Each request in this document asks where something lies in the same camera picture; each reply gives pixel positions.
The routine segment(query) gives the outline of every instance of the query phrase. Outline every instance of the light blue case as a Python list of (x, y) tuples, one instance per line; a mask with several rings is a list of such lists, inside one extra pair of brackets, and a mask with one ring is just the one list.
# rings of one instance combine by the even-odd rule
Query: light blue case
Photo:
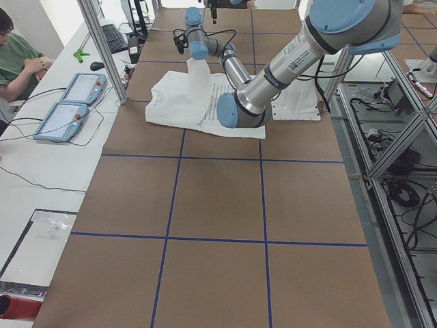
[(104, 74), (76, 73), (61, 97), (62, 103), (81, 103), (90, 105), (106, 87)]
[(56, 102), (35, 131), (33, 138), (67, 142), (78, 133), (87, 114), (87, 104)]

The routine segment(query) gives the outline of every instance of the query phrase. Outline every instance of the computer mouse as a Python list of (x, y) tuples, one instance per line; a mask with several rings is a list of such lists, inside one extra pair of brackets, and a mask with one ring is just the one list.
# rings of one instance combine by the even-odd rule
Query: computer mouse
[(99, 61), (93, 61), (91, 63), (91, 65), (89, 66), (89, 69), (92, 71), (99, 70), (101, 68), (104, 68), (104, 65), (103, 65), (103, 63), (100, 63)]

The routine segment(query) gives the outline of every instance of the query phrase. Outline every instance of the green object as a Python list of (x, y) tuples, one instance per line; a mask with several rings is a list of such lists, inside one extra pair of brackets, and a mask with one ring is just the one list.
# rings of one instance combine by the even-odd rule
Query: green object
[[(0, 85), (8, 85), (17, 78), (24, 68), (26, 59), (35, 59), (44, 56), (35, 50), (25, 39), (10, 33), (9, 40), (0, 46)], [(32, 75), (26, 90), (17, 100), (27, 99), (38, 82)]]
[(79, 63), (83, 63), (82, 56), (89, 56), (89, 53), (84, 53), (82, 49), (79, 48), (75, 53), (73, 53), (73, 56), (75, 56), (77, 60), (79, 60)]

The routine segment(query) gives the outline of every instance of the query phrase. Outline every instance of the red cup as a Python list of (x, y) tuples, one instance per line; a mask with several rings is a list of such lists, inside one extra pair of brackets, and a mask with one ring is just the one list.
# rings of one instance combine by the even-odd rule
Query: red cup
[(33, 321), (42, 302), (11, 295), (0, 296), (0, 319)]

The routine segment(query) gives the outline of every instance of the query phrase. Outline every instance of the brown table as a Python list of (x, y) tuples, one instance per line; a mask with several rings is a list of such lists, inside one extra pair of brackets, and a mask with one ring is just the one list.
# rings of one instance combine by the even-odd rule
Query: brown table
[[(145, 122), (152, 86), (186, 72), (183, 19), (158, 13), (34, 327), (390, 327), (328, 114), (261, 141)], [(300, 26), (220, 10), (206, 29), (236, 29), (254, 74)]]

